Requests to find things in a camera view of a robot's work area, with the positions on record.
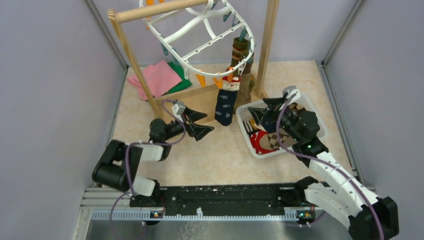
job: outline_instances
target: checkered sock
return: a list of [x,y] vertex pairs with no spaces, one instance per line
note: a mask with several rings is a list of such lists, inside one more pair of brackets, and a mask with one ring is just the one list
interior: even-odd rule
[[215,106],[215,119],[223,126],[228,126],[233,121],[236,97],[237,91],[219,90]]

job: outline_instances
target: wooden base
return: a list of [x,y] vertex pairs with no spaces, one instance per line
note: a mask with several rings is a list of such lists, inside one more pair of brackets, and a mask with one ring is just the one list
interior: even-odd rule
[[[252,74],[252,78],[256,83],[256,74]],[[209,85],[206,87],[200,87],[195,89],[186,89],[183,91],[171,93],[168,95],[164,95],[158,98],[155,98],[155,104],[159,106],[159,109],[161,110],[161,116],[166,123],[169,123],[173,120],[169,114],[167,114],[163,108],[161,107],[161,102],[163,99],[170,99],[170,100],[180,100],[184,102],[184,104],[189,107],[190,109],[193,109],[198,112],[202,112],[207,114],[207,117],[197,121],[197,124],[207,124],[210,122],[215,121],[215,106],[217,105],[217,96],[218,91],[220,89],[216,85]],[[255,91],[252,91],[251,93],[251,101],[255,102],[258,100],[261,100],[263,98],[267,98],[268,95],[265,92],[265,90],[262,90],[260,95],[257,95]],[[171,112],[171,103],[165,103],[166,108]]]

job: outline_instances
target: green cloth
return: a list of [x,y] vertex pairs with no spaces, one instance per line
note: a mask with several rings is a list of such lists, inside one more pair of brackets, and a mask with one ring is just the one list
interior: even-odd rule
[[182,91],[192,85],[190,80],[184,78],[184,69],[182,66],[180,66],[179,64],[175,64],[172,61],[168,62],[168,65],[172,68],[172,70],[176,72],[176,74],[178,74],[182,81],[175,85],[173,88],[171,88],[167,93],[165,93],[165,95]]

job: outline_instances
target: beige tabletop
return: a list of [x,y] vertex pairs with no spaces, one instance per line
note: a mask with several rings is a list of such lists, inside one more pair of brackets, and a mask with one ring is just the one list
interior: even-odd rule
[[[199,65],[204,71],[221,71],[228,64]],[[252,70],[257,72],[258,64]],[[134,74],[130,68],[128,75]],[[200,87],[195,75],[191,88]],[[326,91],[315,61],[269,62],[264,89],[270,98],[281,97],[282,89],[296,85],[312,101],[328,135],[322,142],[335,159],[350,171],[351,167],[340,137]],[[130,143],[149,138],[153,111],[138,97],[135,87],[125,83],[113,138]],[[215,130],[196,142],[186,137],[172,147],[169,157],[161,162],[142,162],[137,175],[158,180],[161,186],[260,184],[296,182],[306,176],[322,180],[290,153],[258,159],[249,151],[234,116],[230,126],[214,121]]]

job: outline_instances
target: gray wall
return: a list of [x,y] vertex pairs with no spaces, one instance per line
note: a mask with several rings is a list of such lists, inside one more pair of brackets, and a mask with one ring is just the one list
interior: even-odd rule
[[66,240],[124,69],[83,0],[0,1],[0,239]]
[[[115,9],[117,12],[139,7],[138,0],[91,0],[95,3],[106,24],[109,26],[113,37],[119,47],[121,44],[116,38],[112,25],[107,19],[107,10]],[[229,0],[237,12],[244,18],[252,29],[256,46],[256,60],[259,59],[262,34],[267,10],[267,0]],[[270,60],[321,60],[329,50],[334,38],[356,0],[280,0],[278,18],[273,35]],[[182,27],[192,18],[184,12],[172,18],[166,24],[158,24],[158,29],[167,36],[177,27]],[[233,17],[226,23],[222,18],[211,20],[211,25],[216,33],[222,33],[231,26]],[[146,30],[142,20],[126,22],[123,27],[131,42],[137,60],[140,64],[157,63],[164,58],[160,42]],[[188,53],[196,47],[207,42],[209,36],[203,24],[189,32],[184,39],[175,42],[175,49],[181,53]],[[213,45],[203,55],[190,59],[193,63],[220,63],[229,62],[231,59],[232,38],[226,37],[221,46]]]
[[367,1],[329,65],[367,183],[399,207],[400,236],[423,239],[424,1]]

